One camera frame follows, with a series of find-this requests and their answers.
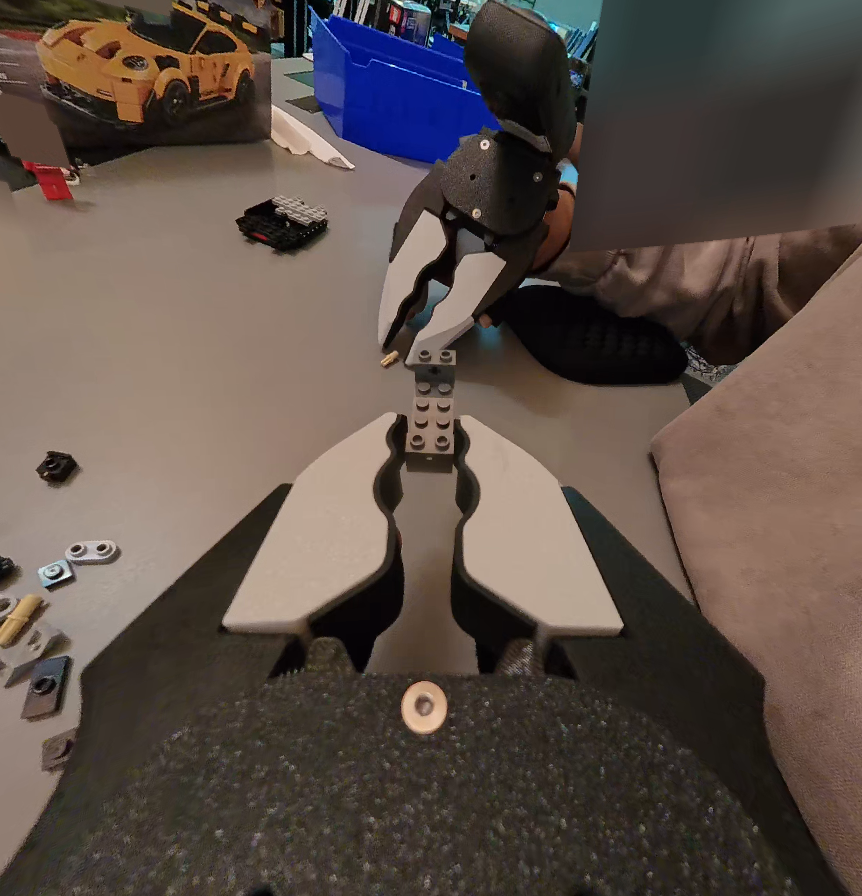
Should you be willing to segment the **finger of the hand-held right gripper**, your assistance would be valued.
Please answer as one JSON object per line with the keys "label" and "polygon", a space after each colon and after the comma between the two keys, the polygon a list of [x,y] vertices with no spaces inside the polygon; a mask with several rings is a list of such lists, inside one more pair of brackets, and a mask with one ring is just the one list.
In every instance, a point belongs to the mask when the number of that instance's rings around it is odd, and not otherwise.
{"label": "finger of the hand-held right gripper", "polygon": [[506,267],[504,258],[493,252],[466,254],[458,263],[452,286],[433,308],[429,321],[415,335],[406,366],[425,364],[474,326],[482,302]]}
{"label": "finger of the hand-held right gripper", "polygon": [[378,314],[379,347],[386,350],[404,326],[408,311],[433,268],[450,249],[450,233],[444,221],[422,210],[389,262],[382,284]]}

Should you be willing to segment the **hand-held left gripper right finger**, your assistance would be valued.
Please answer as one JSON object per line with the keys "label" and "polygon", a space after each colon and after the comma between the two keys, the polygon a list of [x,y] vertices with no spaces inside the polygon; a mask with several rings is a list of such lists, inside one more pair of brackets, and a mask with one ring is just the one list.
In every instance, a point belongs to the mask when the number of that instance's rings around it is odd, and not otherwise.
{"label": "hand-held left gripper right finger", "polygon": [[477,418],[457,426],[450,607],[479,668],[515,642],[617,637],[624,621],[559,480]]}

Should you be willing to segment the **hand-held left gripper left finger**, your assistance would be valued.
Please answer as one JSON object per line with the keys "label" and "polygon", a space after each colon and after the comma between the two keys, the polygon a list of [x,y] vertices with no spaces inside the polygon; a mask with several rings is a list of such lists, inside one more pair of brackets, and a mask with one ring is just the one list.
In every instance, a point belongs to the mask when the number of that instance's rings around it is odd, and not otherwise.
{"label": "hand-held left gripper left finger", "polygon": [[404,600],[394,518],[404,438],[405,417],[384,413],[299,474],[224,613],[225,631],[337,639],[366,668]]}

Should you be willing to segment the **black toy car chassis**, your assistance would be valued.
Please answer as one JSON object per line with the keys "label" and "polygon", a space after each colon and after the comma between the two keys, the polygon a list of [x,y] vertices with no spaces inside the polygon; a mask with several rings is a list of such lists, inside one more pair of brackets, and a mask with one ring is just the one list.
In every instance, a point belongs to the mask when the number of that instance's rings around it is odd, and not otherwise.
{"label": "black toy car chassis", "polygon": [[328,224],[324,207],[288,196],[276,196],[251,206],[235,219],[245,239],[276,252],[304,249],[325,233]]}

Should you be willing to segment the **dark grey brick assembly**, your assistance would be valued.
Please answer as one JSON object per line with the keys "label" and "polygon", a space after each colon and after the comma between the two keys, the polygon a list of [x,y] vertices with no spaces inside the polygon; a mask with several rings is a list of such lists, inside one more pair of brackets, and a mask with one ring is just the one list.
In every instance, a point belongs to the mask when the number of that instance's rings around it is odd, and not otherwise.
{"label": "dark grey brick assembly", "polygon": [[449,473],[455,456],[456,354],[422,350],[414,366],[414,398],[407,420],[406,465]]}

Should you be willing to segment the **person's right forearm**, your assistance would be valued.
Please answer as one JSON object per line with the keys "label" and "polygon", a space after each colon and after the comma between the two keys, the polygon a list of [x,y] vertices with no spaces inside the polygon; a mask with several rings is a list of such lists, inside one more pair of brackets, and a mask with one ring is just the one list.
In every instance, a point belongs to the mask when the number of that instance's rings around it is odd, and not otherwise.
{"label": "person's right forearm", "polygon": [[596,252],[565,249],[543,272],[622,318],[646,318],[706,362],[737,364],[862,249],[862,220],[826,230]]}

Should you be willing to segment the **grey desk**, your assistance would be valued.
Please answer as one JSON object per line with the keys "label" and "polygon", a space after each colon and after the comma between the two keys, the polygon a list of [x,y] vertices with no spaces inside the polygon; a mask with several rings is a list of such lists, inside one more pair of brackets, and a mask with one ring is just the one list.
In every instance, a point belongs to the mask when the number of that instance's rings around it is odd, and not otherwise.
{"label": "grey desk", "polygon": [[[271,63],[272,99],[332,142],[345,171],[271,141],[157,148],[85,169],[74,203],[0,183],[0,554],[36,570],[73,539],[121,554],[56,589],[70,640],[62,713],[20,718],[0,686],[0,872],[57,778],[42,741],[78,724],[78,673],[278,485],[387,411],[413,376],[380,366],[377,316],[392,226],[425,169],[335,136],[285,103],[306,95]],[[276,252],[244,211],[276,196],[325,208],[325,233]],[[48,450],[80,470],[48,487]]]}

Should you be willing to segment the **person's right hand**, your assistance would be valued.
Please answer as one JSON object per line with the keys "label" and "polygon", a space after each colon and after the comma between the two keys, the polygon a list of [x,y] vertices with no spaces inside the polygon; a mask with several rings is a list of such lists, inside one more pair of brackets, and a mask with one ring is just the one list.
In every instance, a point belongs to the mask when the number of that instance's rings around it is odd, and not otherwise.
{"label": "person's right hand", "polygon": [[571,149],[559,163],[560,183],[556,206],[545,216],[548,227],[547,237],[537,250],[530,274],[544,273],[564,253],[570,244],[574,207],[576,202],[580,149],[582,144],[583,124],[578,123]]}

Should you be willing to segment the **blue plastic bin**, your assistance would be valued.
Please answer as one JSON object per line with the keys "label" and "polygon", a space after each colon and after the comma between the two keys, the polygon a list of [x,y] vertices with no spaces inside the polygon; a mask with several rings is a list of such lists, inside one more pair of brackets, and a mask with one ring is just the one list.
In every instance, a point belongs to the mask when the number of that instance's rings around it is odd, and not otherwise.
{"label": "blue plastic bin", "polygon": [[312,33],[314,96],[342,139],[434,163],[462,138],[500,129],[459,46],[439,52],[336,16],[313,16]]}

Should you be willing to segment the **black mesh wrist rest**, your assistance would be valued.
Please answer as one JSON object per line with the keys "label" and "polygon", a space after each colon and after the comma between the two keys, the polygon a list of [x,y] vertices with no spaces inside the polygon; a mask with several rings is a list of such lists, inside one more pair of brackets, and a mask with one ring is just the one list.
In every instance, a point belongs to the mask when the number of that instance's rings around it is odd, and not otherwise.
{"label": "black mesh wrist rest", "polygon": [[505,323],[538,364],[576,384],[666,385],[688,365],[682,343],[662,324],[620,317],[556,285],[515,289],[491,318]]}

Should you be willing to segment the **dark printed box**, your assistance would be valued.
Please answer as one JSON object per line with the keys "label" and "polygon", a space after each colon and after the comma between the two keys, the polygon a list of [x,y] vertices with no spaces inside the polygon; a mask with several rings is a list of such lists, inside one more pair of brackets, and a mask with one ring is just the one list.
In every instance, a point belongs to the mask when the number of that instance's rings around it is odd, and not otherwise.
{"label": "dark printed box", "polygon": [[415,1],[387,1],[377,27],[386,34],[424,47],[427,45],[432,10]]}

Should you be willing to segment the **scattered small toy bricks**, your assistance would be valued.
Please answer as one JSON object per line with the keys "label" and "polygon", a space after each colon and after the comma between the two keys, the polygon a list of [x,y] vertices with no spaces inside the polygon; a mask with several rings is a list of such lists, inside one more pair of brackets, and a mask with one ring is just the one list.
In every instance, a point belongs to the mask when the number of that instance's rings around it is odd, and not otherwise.
{"label": "scattered small toy bricks", "polygon": [[[36,466],[36,475],[48,487],[67,485],[79,473],[69,453],[48,450]],[[119,546],[110,539],[75,540],[64,557],[45,564],[35,575],[44,591],[54,591],[75,581],[81,566],[114,562]],[[15,561],[0,554],[0,587],[20,575]],[[47,601],[40,593],[18,598],[0,590],[0,683],[5,688],[26,683],[21,720],[44,721],[57,716],[67,691],[73,659],[56,652],[68,641],[66,633],[44,619]],[[77,741],[77,729],[46,738],[41,748],[41,769],[55,774],[66,767]]]}

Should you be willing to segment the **person's beige sweatshirt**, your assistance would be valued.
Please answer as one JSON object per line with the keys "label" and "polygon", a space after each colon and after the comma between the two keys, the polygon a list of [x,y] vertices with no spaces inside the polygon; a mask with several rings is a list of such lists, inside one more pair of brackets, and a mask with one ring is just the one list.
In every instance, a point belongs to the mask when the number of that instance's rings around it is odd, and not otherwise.
{"label": "person's beige sweatshirt", "polygon": [[764,678],[785,783],[862,894],[862,246],[652,453],[699,606]]}

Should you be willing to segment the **blue patterned fabric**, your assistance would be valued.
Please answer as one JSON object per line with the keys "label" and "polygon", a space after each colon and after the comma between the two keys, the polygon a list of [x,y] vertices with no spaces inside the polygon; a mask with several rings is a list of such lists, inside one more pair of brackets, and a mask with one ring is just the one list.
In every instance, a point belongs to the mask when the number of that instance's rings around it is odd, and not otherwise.
{"label": "blue patterned fabric", "polygon": [[734,372],[738,364],[710,364],[690,344],[683,343],[683,347],[687,365],[680,382],[692,406]]}

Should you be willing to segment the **toy car box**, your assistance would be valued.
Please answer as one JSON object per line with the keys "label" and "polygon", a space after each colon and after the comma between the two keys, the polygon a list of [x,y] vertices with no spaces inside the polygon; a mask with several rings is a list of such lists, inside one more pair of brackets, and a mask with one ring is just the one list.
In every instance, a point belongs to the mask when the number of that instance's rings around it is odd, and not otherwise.
{"label": "toy car box", "polygon": [[43,105],[80,161],[265,141],[269,38],[262,1],[0,1],[0,99]]}

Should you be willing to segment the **red toy minifigure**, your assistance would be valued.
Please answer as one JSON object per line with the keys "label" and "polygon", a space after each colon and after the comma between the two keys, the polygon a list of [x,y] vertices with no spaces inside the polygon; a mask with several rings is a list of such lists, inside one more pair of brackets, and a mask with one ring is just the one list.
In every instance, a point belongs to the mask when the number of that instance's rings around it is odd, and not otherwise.
{"label": "red toy minifigure", "polygon": [[22,161],[23,168],[31,173],[48,201],[71,201],[71,187],[78,185],[78,169],[62,168]]}

